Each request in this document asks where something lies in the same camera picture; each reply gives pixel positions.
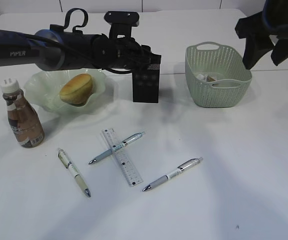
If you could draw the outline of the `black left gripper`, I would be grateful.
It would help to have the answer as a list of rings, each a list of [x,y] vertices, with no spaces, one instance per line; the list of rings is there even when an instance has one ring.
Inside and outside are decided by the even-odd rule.
[[[154,54],[151,47],[139,44],[133,37],[120,37],[114,41],[117,59],[108,66],[111,73],[160,70],[161,55]]]

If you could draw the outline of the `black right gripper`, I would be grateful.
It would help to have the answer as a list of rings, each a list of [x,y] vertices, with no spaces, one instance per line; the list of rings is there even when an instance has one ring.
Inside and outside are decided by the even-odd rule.
[[[272,49],[271,60],[278,66],[288,58],[288,0],[267,0],[262,11],[239,19],[235,32],[246,38],[242,62],[247,70]],[[269,35],[281,39],[274,46]]]

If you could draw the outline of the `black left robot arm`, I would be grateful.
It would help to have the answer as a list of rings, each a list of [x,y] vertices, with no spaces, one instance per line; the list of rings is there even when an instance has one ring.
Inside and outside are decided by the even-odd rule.
[[[43,29],[36,34],[0,29],[0,67],[35,64],[43,71],[102,69],[117,74],[158,70],[161,56],[132,37],[110,39]]]

